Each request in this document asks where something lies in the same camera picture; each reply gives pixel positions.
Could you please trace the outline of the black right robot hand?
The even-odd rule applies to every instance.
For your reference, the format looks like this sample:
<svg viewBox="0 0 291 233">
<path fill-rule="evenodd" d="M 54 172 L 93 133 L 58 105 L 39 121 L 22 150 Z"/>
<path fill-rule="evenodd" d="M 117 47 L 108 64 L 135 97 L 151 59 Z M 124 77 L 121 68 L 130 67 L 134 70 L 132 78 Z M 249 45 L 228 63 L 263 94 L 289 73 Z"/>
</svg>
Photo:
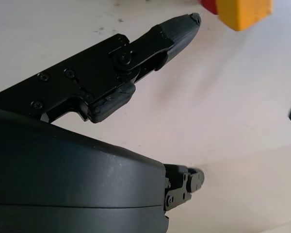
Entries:
<svg viewBox="0 0 291 233">
<path fill-rule="evenodd" d="M 116 34 L 0 92 L 0 233 L 164 233 L 202 170 L 163 164 L 53 125 L 100 123 L 194 39 L 197 13 L 130 42 Z"/>
</svg>

